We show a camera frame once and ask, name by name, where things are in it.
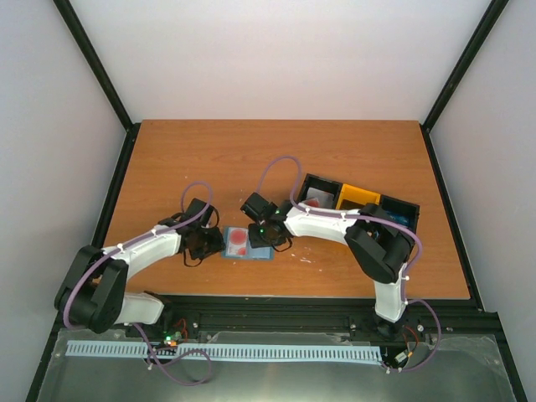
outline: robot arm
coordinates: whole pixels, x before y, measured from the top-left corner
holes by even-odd
[[[126,283],[163,258],[188,252],[192,259],[203,260],[221,251],[224,248],[222,234],[217,227],[207,227],[212,213],[216,211],[212,206],[192,223],[180,229],[165,230],[194,217],[205,205],[195,198],[186,212],[162,220],[140,236],[142,240],[127,248],[123,248],[122,244],[105,249],[91,245],[81,248],[56,295],[54,306],[63,312],[80,278],[103,255],[119,248],[120,252],[111,255],[80,288],[70,306],[70,320],[96,333],[119,323],[155,323],[162,314],[162,301],[147,293],[125,293]]]
[[[299,236],[347,245],[363,272],[374,281],[376,314],[397,322],[405,310],[403,272],[414,241],[397,229],[373,222],[374,218],[392,221],[376,204],[349,211],[299,205],[300,209],[287,201],[278,207],[258,193],[251,194],[242,211],[255,221],[249,226],[252,247],[278,246]],[[358,215],[371,220],[353,218]]]

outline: wooden table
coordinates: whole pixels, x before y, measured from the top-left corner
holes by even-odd
[[[214,189],[221,227],[246,227],[240,212],[275,157],[299,157],[304,173],[349,183],[420,205],[424,255],[412,270],[408,296],[469,298],[417,121],[144,121],[111,221],[106,245],[147,231],[180,210],[194,180]],[[261,193],[279,203],[296,177],[290,161],[275,165]],[[206,199],[203,188],[191,197]],[[128,283],[129,291],[236,296],[374,297],[373,282],[349,248],[295,239],[273,261],[212,256],[199,267],[181,255],[159,261]]]

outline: red circle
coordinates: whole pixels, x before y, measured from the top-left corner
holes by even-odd
[[[237,230],[237,229],[233,230],[231,234],[229,235],[229,240],[234,245],[241,245],[242,243],[245,243],[246,239],[247,239],[247,234],[243,230]]]

